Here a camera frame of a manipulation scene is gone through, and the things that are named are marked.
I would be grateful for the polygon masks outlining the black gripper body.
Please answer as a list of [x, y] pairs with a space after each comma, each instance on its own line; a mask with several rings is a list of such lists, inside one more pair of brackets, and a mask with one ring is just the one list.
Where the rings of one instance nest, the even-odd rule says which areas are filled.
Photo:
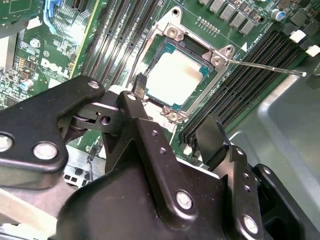
[[191, 226], [174, 229], [157, 213], [137, 159], [74, 192], [58, 215], [58, 240], [238, 240], [226, 216], [226, 183], [188, 163], [182, 171], [198, 205]]

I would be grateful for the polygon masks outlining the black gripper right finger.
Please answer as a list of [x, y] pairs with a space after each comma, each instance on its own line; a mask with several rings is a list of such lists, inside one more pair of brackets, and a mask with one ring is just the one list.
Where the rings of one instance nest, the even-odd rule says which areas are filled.
[[226, 182], [223, 226], [235, 239], [304, 240], [306, 228], [292, 200], [273, 182], [266, 181], [247, 155], [228, 139], [214, 115], [196, 131], [196, 142], [209, 171]]

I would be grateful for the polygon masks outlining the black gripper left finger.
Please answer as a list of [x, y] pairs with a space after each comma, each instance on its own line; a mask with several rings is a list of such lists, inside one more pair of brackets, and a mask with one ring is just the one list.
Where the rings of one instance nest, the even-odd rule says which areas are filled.
[[[6, 187], [46, 189], [62, 175], [69, 155], [66, 142], [81, 135], [72, 118], [96, 107], [105, 88], [88, 76], [77, 76], [0, 112], [0, 133], [12, 145], [1, 152]], [[111, 136], [105, 175], [136, 159], [140, 162], [159, 217], [171, 227], [187, 227], [198, 216], [181, 164], [158, 123], [149, 120], [142, 102], [130, 91], [117, 97], [117, 107], [101, 113], [110, 122], [101, 128]]]

